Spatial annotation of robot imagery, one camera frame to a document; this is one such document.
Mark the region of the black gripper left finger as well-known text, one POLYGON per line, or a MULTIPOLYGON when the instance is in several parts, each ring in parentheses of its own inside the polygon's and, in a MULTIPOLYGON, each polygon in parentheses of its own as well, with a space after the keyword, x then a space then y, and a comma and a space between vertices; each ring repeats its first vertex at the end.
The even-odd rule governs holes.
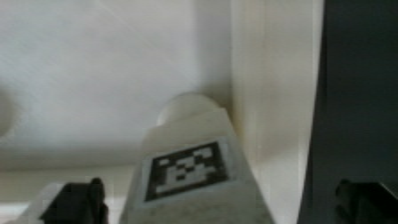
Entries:
POLYGON ((51 183, 16 218, 16 224, 108 224, 101 179, 51 183))

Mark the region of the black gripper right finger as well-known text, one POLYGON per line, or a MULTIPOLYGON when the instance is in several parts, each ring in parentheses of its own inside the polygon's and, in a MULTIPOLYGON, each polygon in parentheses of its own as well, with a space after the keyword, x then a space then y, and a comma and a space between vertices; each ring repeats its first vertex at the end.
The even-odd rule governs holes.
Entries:
POLYGON ((398 183, 341 180, 334 224, 398 224, 398 183))

